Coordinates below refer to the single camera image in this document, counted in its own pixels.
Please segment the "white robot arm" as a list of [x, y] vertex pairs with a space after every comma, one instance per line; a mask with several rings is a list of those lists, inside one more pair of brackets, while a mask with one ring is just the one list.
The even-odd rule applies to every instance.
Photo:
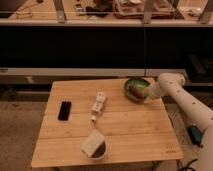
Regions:
[[213, 110], [188, 93], [185, 77], [180, 73], [161, 73], [157, 81], [142, 92], [150, 99], [169, 95], [203, 133], [197, 171], [213, 171]]

